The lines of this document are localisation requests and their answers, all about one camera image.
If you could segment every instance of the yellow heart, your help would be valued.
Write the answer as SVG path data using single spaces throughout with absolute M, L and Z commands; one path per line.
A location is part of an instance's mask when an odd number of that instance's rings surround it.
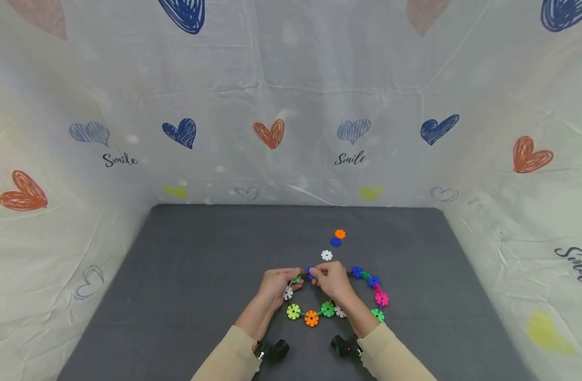
M 571 355 L 575 353 L 572 342 L 556 331 L 556 325 L 550 314 L 536 311 L 526 323 L 528 336 L 538 346 L 553 352 Z
M 374 201 L 378 198 L 380 193 L 384 190 L 383 187 L 375 187 L 375 188 L 367 188 L 367 187 L 360 187 L 359 188 L 359 196 L 363 197 L 366 201 Z
M 187 188 L 182 187 L 162 187 L 162 190 L 168 194 L 172 194 L 174 197 L 179 199 L 186 199 L 187 198 Z

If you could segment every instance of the orange snowflake block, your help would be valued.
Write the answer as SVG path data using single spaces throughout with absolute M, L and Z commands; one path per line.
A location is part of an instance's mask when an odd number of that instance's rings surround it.
M 306 312 L 306 316 L 304 316 L 304 321 L 306 322 L 307 326 L 316 326 L 319 323 L 319 316 L 316 314 L 315 311 L 308 311 Z
M 337 229 L 337 230 L 335 231 L 334 235 L 335 235 L 337 238 L 340 238 L 340 240 L 343 240 L 343 239 L 344 239 L 344 237 L 346 237 L 346 232 L 344 232 L 344 230 L 342 230 L 342 229 Z

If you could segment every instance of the red heart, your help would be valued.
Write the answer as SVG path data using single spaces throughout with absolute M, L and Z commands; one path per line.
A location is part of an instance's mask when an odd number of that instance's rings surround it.
M 278 147 L 280 142 L 283 140 L 283 134 L 285 133 L 285 123 L 281 119 L 277 119 L 272 124 L 270 131 L 266 128 L 263 123 L 256 122 L 253 125 L 253 129 L 259 139 L 261 139 L 270 149 L 275 149 Z
M 39 185 L 22 171 L 12 172 L 12 180 L 20 192 L 9 191 L 0 195 L 0 204 L 12 210 L 35 210 L 48 206 L 48 199 Z
M 543 168 L 554 160 L 554 153 L 548 149 L 534 151 L 534 141 L 531 137 L 520 137 L 513 146 L 513 171 L 530 173 Z

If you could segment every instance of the black clamp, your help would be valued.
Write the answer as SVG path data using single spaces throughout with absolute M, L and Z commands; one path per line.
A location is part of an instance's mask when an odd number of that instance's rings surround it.
M 351 357 L 351 358 L 361 358 L 363 357 L 363 349 L 357 342 L 358 337 L 354 334 L 350 339 L 344 340 L 343 337 L 335 336 L 331 340 L 331 348 L 335 350 L 335 353 L 340 357 Z
M 253 353 L 255 353 L 255 357 L 259 358 L 259 360 L 279 361 L 287 356 L 288 352 L 289 344 L 287 344 L 287 341 L 280 339 L 275 345 L 272 345 L 267 340 L 258 341 Z

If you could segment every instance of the scribbled heart drawing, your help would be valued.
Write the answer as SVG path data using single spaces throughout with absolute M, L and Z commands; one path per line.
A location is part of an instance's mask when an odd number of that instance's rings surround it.
M 179 187 L 162 187 L 162 190 L 179 199 L 186 199 L 188 196 L 187 188 L 182 185 L 179 185 Z
M 561 32 L 582 20 L 582 0 L 543 0 L 541 23 L 548 31 Z
M 164 133 L 172 140 L 180 145 L 192 148 L 194 146 L 194 139 L 196 139 L 196 124 L 193 120 L 186 117 L 179 123 L 179 128 L 172 124 L 164 123 L 162 125 Z
M 528 336 L 538 346 L 564 355 L 575 353 L 575 346 L 557 332 L 556 324 L 545 311 L 536 311 L 526 322 Z
M 368 187 L 360 187 L 359 188 L 359 196 L 363 197 L 366 201 L 374 201 L 378 198 L 380 193 L 384 190 L 383 187 L 375 187 L 375 188 L 368 188 Z
M 352 145 L 354 142 L 369 131 L 371 122 L 368 119 L 359 119 L 354 123 L 350 120 L 345 120 L 338 127 L 338 139 L 348 140 Z
M 259 193 L 261 193 L 257 187 L 248 187 L 247 189 L 236 187 L 234 190 L 242 197 L 251 197 L 251 200 L 255 200 L 257 197 L 259 197 Z
M 12 172 L 12 181 L 18 191 L 3 192 L 0 194 L 0 204 L 7 209 L 26 212 L 48 206 L 48 199 L 39 185 L 22 171 Z
M 431 189 L 431 196 L 441 202 L 450 202 L 458 198 L 458 191 L 454 188 L 435 187 Z
M 204 0 L 158 0 L 164 11 L 183 31 L 198 34 L 204 25 Z
M 253 125 L 255 133 L 270 149 L 275 149 L 278 147 L 280 142 L 283 140 L 283 135 L 285 133 L 285 123 L 281 119 L 277 119 L 272 124 L 270 131 L 266 128 L 263 123 L 256 122 Z
M 109 147 L 109 130 L 99 122 L 90 122 L 87 125 L 72 124 L 69 133 L 73 139 L 82 143 L 101 143 Z
M 88 266 L 84 270 L 84 284 L 75 291 L 75 298 L 79 301 L 91 297 L 104 284 L 103 271 L 96 265 Z
M 407 19 L 414 27 L 414 30 L 424 37 L 426 32 L 439 16 L 442 15 L 445 8 L 448 7 L 451 0 L 407 0 L 406 14 Z
M 530 173 L 543 168 L 554 160 L 554 153 L 548 149 L 534 151 L 534 141 L 531 137 L 520 137 L 513 146 L 513 171 Z
M 7 0 L 23 19 L 44 32 L 67 40 L 64 9 L 60 0 Z
M 440 137 L 448 133 L 458 123 L 459 119 L 460 116 L 454 114 L 448 116 L 442 123 L 437 123 L 435 119 L 427 120 L 422 124 L 422 128 L 420 128 L 420 136 L 428 144 L 433 145 Z

